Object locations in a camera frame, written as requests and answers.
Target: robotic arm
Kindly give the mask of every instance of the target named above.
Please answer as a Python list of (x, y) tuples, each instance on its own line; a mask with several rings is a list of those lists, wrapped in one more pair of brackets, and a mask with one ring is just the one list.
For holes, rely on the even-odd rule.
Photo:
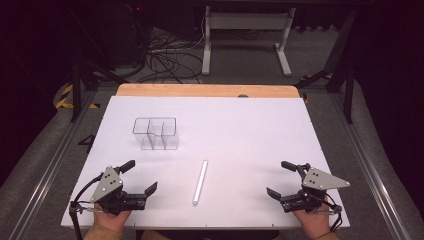
[(342, 207), (333, 203), (329, 203), (325, 200), (327, 190), (334, 188), (349, 187), (350, 183), (334, 177), (326, 172), (311, 167), (308, 163), (305, 165), (294, 165), (292, 163), (283, 161), (281, 167), (288, 169), (293, 172), (298, 172), (301, 177), (301, 187), (296, 194), (282, 197), (280, 193), (270, 189), (267, 189), (268, 195), (279, 201), (284, 209), (284, 212), (292, 212), (298, 210), (305, 210), (311, 212), (319, 208), (323, 203), (330, 207), (331, 211), (317, 212), (318, 214), (339, 214), (339, 218), (336, 220), (332, 227), (332, 231), (335, 231), (337, 223), (341, 221)]
[(74, 224), (77, 239), (82, 240), (81, 230), (78, 223), (77, 213), (82, 213), (84, 209), (95, 211), (93, 208), (83, 208), (79, 198), (93, 183), (99, 182), (90, 203), (99, 203), (103, 211), (118, 215), (121, 211), (144, 210), (146, 201), (157, 189), (157, 182), (148, 187), (144, 194), (129, 194), (123, 191), (124, 183), (119, 177), (120, 173), (125, 173), (135, 166), (135, 161), (131, 160), (120, 167), (108, 166), (104, 173), (91, 180), (71, 201), (69, 205), (69, 215)]

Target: metal rail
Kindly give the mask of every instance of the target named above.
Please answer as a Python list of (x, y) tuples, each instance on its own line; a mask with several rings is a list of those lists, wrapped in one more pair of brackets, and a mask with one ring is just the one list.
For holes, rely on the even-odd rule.
[(65, 158), (66, 152), (69, 147), (69, 143), (72, 140), (76, 130), (78, 129), (81, 120), (83, 119), (85, 112), (89, 108), (91, 102), (94, 99), (96, 92), (88, 92), (83, 101), (82, 111), (79, 114), (75, 122), (69, 123), (68, 128), (66, 129), (65, 135), (60, 142), (59, 147), (57, 148), (55, 154), (53, 155), (52, 160), (50, 161), (49, 166), (41, 177), (40, 182), (35, 187), (35, 190), (29, 200), (25, 210), (23, 211), (21, 217), (19, 218), (15, 228), (12, 231), (12, 234), (9, 237), (9, 240), (20, 240), (24, 239), (28, 229), (30, 228), (32, 221), (37, 215), (38, 210), (41, 207), (41, 204), (46, 197), (50, 186), (53, 183), (54, 178), (57, 175), (57, 172), (60, 169), (60, 166)]
[(343, 114), (343, 104), (337, 94), (329, 94), (333, 106), (338, 110), (337, 114), (343, 122), (345, 130), (348, 132), (350, 140), (355, 147), (355, 155), (359, 166), (371, 188), (375, 201), (377, 202), (384, 220), (393, 236), (393, 239), (409, 240), (409, 236), (402, 219), (400, 218), (387, 190), (378, 175), (372, 160), (367, 156), (359, 140), (358, 134), (353, 124), (349, 124)]

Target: gray carpet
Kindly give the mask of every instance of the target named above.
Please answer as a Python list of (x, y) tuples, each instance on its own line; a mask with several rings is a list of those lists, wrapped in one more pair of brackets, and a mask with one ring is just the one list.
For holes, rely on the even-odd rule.
[[(301, 76), (322, 69), (337, 32), (333, 29), (308, 30), (303, 33), (291, 31), (286, 55), (293, 72), (292, 77), (283, 76), (273, 49), (273, 43), (279, 36), (280, 33), (266, 32), (253, 41), (228, 34), (215, 36), (212, 41), (210, 75), (199, 76), (199, 81), (205, 84), (292, 85)], [(187, 52), (202, 57), (201, 47)], [(196, 60), (180, 60), (195, 71), (201, 69)], [(135, 82), (149, 73), (151, 71), (145, 68), (130, 81)], [(338, 116), (337, 108), (323, 88), (326, 83), (327, 80), (320, 80), (301, 92), (308, 94), (309, 103), (306, 106), (332, 173), (351, 182), (350, 188), (340, 191), (351, 227), (340, 229), (338, 235), (341, 239), (392, 239), (373, 192), (358, 165), (354, 147), (343, 127), (343, 119)], [(90, 134), (96, 134), (110, 96), (115, 94), (116, 89), (117, 85), (113, 82), (101, 83), (93, 100), (93, 103), (100, 104), (100, 108), (89, 109), (84, 115), (25, 239), (75, 239), (73, 230), (61, 227), (60, 222), (70, 201), (67, 195), (72, 191), (87, 157), (87, 146), (78, 145), (78, 142)], [(12, 233), (65, 135), (71, 114), (71, 109), (59, 109), (0, 189), (0, 239), (8, 239)], [(358, 85), (355, 86), (353, 121), (364, 150), (374, 162), (411, 239), (424, 239), (424, 223), (384, 153)], [(306, 239), (300, 229), (284, 231), (284, 235), (288, 240)], [(135, 239), (135, 232), (125, 231), (123, 239)]]

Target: metal frame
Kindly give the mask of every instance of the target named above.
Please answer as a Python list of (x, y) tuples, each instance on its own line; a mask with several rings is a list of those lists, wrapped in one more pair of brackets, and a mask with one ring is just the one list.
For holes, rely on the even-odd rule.
[(294, 18), (294, 8), (288, 13), (252, 14), (252, 13), (215, 13), (206, 6), (205, 12), (205, 48), (203, 51), (202, 74), (208, 75), (211, 62), (211, 29), (259, 29), (283, 30), (279, 43), (275, 43), (275, 50), (280, 60), (284, 76), (291, 76), (291, 70), (284, 53), (284, 47)]

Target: white stick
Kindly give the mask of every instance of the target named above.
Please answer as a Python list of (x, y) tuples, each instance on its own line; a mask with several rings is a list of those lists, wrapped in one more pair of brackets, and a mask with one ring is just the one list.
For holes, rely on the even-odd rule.
[(199, 203), (200, 191), (202, 191), (203, 179), (206, 174), (206, 167), (208, 166), (208, 160), (203, 161), (202, 172), (200, 173), (199, 182), (197, 183), (196, 194), (194, 194), (193, 204)]

